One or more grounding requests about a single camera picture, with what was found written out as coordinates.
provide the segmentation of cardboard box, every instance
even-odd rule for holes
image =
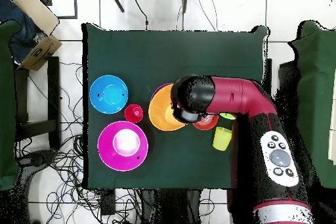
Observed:
[[[46,35],[30,51],[29,55],[20,64],[21,68],[39,70],[62,45],[51,33],[60,23],[40,0],[13,0],[15,5],[22,9]]]

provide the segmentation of yellow cup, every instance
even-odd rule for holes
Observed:
[[[223,127],[216,127],[213,147],[216,150],[226,150],[232,138],[232,131]]]

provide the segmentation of red cup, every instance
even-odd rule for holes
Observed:
[[[193,123],[193,125],[199,130],[210,130],[216,125],[218,118],[218,115],[207,115],[206,117],[202,117],[199,122]]]
[[[137,104],[130,104],[125,109],[125,119],[131,123],[138,123],[144,116],[142,108]]]

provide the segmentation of orange bowl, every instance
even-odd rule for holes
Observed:
[[[173,84],[160,89],[150,102],[148,115],[151,123],[162,131],[174,131],[186,124],[176,120],[171,108],[171,88]]]

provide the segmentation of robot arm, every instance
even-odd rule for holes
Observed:
[[[198,122],[207,114],[248,115],[258,224],[313,224],[305,186],[276,107],[261,86],[240,78],[185,76],[171,90],[174,117]]]

